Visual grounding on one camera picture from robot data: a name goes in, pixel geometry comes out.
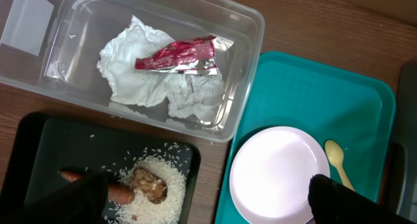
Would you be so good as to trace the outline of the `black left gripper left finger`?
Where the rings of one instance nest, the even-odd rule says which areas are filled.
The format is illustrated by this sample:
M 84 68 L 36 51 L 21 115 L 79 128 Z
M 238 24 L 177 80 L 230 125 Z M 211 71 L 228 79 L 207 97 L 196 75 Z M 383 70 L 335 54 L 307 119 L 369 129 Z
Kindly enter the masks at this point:
M 29 205 L 26 223 L 99 223 L 108 198 L 108 181 L 92 173 Z

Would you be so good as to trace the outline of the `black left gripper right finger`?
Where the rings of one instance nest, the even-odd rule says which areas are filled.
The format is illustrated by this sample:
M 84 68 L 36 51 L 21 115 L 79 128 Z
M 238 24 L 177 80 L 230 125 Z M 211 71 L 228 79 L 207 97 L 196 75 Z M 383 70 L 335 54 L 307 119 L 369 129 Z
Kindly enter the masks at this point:
M 410 220 L 321 174 L 310 180 L 308 202 L 316 224 L 410 224 Z

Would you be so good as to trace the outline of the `orange carrot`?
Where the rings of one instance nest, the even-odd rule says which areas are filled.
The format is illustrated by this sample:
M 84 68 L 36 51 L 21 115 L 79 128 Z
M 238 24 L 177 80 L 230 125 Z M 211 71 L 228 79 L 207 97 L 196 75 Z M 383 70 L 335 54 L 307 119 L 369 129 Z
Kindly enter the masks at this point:
M 84 177 L 83 174 L 73 171 L 58 171 L 69 182 L 74 182 Z M 135 198 L 133 189 L 123 184 L 110 182 L 108 185 L 108 199 L 118 204 L 130 204 Z

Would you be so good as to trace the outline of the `pile of white rice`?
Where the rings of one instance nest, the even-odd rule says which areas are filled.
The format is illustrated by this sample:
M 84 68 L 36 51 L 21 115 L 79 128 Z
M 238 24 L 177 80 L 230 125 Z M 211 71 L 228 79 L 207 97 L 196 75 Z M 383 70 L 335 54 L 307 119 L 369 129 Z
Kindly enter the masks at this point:
M 133 192 L 128 204 L 109 201 L 102 223 L 185 223 L 199 154 L 192 145 L 132 133 L 98 133 L 84 148 L 87 169 L 101 168 Z

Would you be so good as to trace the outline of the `white napkin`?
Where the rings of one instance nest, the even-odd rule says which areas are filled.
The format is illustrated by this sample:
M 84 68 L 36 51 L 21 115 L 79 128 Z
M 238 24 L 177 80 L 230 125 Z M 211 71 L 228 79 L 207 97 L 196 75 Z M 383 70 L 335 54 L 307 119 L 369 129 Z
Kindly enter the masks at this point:
M 195 115 L 207 122 L 214 117 L 225 92 L 221 74 L 158 74 L 134 68 L 137 58 L 145 58 L 173 41 L 166 32 L 132 16 L 130 25 L 100 51 L 97 68 L 108 80 L 112 102 L 154 107 L 167 100 L 169 116 L 185 119 Z

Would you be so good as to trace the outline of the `red foil wrapper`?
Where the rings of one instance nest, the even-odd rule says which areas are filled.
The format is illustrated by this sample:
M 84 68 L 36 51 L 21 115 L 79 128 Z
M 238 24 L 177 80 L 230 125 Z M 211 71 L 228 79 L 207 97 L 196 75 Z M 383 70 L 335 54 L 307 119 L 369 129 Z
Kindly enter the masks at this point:
M 141 71 L 216 76 L 220 73 L 219 52 L 228 50 L 232 41 L 214 35 L 172 42 L 146 58 L 137 58 L 134 68 Z

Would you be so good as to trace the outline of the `brown food lump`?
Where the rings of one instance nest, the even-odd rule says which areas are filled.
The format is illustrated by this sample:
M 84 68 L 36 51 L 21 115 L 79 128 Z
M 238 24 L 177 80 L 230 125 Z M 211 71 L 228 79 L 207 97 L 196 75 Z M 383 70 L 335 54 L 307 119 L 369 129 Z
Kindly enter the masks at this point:
M 166 182 L 145 167 L 133 170 L 130 186 L 153 204 L 160 204 L 167 198 Z

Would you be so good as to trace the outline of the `grey dishwasher rack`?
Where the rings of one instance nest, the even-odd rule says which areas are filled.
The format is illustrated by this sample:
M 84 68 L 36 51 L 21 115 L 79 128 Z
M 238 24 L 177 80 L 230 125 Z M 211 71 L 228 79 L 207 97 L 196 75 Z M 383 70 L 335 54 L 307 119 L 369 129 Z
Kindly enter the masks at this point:
M 400 69 L 380 203 L 416 222 L 416 58 Z

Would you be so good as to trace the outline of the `yellow plastic spoon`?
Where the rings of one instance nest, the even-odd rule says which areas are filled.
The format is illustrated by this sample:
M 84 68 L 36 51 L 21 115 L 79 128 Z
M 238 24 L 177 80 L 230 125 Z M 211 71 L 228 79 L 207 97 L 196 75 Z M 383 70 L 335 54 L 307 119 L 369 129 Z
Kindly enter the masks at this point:
M 324 151 L 327 155 L 329 163 L 336 168 L 341 179 L 341 183 L 345 187 L 355 191 L 343 168 L 344 152 L 341 147 L 335 141 L 327 140 L 324 143 Z

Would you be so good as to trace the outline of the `large white plate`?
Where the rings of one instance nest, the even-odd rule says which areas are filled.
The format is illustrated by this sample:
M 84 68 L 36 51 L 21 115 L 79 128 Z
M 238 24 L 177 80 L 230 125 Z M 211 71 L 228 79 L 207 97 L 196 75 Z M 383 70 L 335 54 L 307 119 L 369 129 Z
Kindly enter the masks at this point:
M 330 174 L 321 145 L 308 133 L 276 126 L 251 136 L 235 156 L 231 198 L 248 223 L 308 223 L 309 183 Z

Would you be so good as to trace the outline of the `black plastic tray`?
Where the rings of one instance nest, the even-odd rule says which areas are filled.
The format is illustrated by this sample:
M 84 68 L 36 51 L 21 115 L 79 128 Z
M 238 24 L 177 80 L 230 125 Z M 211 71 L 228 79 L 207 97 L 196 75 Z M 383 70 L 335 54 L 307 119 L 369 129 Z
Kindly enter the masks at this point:
M 1 188 L 1 213 L 13 213 L 65 187 L 67 182 L 57 173 L 61 169 L 103 170 L 116 181 L 122 171 L 147 156 L 170 162 L 184 175 L 186 191 L 179 221 L 186 223 L 201 161 L 193 145 L 30 113 L 18 125 Z

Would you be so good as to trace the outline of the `teal serving tray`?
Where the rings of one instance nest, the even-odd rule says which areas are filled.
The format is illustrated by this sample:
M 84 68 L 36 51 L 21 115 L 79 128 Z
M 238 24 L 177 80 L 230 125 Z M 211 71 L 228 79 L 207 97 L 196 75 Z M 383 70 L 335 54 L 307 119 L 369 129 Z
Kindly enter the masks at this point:
M 229 158 L 265 128 L 298 128 L 320 144 L 336 141 L 355 190 L 377 201 L 394 116 L 395 96 L 384 82 L 286 53 L 266 52 L 259 58 Z

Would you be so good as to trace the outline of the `clear plastic bin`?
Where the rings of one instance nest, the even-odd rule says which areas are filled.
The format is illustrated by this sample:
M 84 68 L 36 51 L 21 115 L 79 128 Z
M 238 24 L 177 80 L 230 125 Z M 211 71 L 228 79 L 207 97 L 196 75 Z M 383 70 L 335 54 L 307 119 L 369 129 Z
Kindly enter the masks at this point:
M 264 31 L 231 0 L 1 0 L 1 82 L 226 142 Z

